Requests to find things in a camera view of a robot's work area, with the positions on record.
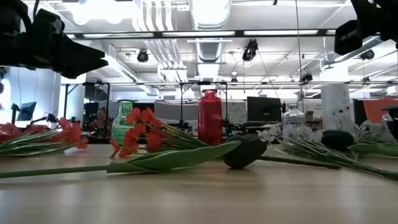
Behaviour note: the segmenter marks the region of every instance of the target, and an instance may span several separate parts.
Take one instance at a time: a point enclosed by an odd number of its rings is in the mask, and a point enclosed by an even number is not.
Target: green leaf
[[[359,143],[348,147],[349,150],[363,152],[366,154],[381,154],[385,156],[398,156],[398,145],[382,144],[364,144]]]
[[[201,147],[187,151],[165,151],[143,155],[124,163],[112,163],[108,172],[168,172],[198,166],[206,161],[216,159],[240,145],[240,141],[231,141],[219,146]]]

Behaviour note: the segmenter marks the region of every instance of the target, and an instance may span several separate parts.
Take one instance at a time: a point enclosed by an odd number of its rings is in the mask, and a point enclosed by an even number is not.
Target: black monitor
[[[17,121],[30,121],[33,118],[36,102],[23,103],[19,110]]]
[[[282,121],[279,98],[248,97],[248,122]]]

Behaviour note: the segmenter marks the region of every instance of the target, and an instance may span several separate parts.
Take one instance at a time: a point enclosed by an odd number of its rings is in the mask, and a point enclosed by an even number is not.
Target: red bottle
[[[216,96],[216,90],[204,90],[205,96],[198,101],[198,134],[199,140],[216,146],[223,138],[223,119],[221,114],[221,99]]]

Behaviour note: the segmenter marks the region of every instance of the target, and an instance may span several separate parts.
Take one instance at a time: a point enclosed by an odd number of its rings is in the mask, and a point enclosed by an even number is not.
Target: camera
[[[259,50],[259,46],[255,39],[250,39],[248,46],[244,49],[242,59],[244,62],[250,62],[256,56],[256,52]]]
[[[145,49],[140,50],[139,54],[137,56],[137,60],[141,63],[147,62],[149,60],[147,50],[145,50]]]

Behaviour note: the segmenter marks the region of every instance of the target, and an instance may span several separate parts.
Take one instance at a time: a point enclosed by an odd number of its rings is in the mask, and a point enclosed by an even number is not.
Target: wooden table
[[[108,164],[112,149],[1,159],[0,170]],[[398,170],[398,161],[372,160]],[[398,183],[356,171],[221,162],[170,174],[105,172],[0,180],[0,224],[398,223]]]

